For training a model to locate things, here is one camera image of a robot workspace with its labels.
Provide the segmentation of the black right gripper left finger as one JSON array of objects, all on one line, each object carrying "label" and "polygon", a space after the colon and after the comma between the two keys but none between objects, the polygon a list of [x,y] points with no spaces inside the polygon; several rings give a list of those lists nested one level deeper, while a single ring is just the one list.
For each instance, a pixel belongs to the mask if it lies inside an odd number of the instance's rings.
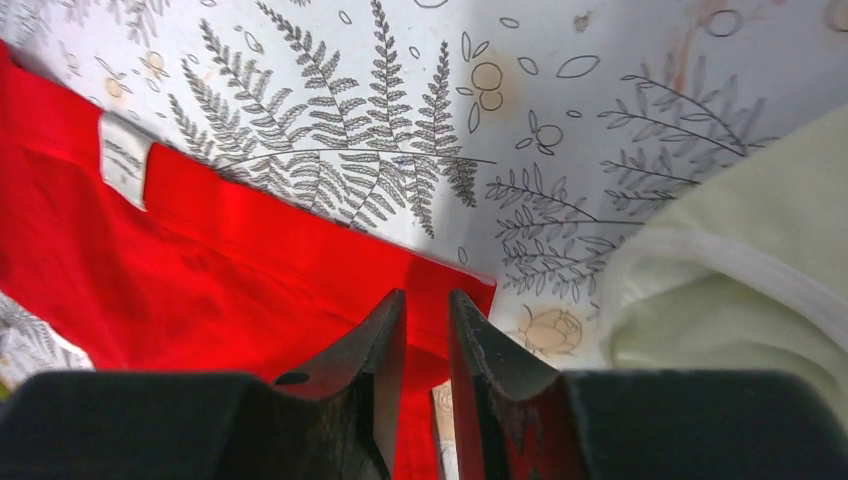
[{"label": "black right gripper left finger", "polygon": [[273,382],[242,373],[52,371],[1,409],[5,479],[389,479],[406,296]]}]

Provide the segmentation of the red underwear white trim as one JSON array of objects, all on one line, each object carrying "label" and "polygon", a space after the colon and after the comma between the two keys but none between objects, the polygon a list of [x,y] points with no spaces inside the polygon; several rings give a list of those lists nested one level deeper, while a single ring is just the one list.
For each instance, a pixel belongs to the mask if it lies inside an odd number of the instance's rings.
[{"label": "red underwear white trim", "polygon": [[106,114],[1,52],[1,290],[101,369],[236,370],[271,380],[407,299],[397,479],[436,479],[431,392],[448,295],[492,286],[227,181],[152,143],[144,204],[100,173]]}]

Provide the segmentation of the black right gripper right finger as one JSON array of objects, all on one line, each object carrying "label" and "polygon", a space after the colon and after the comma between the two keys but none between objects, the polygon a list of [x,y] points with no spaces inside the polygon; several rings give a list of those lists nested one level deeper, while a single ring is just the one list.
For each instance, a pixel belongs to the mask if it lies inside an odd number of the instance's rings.
[{"label": "black right gripper right finger", "polygon": [[449,296],[464,479],[843,479],[847,435],[776,371],[557,370]]}]

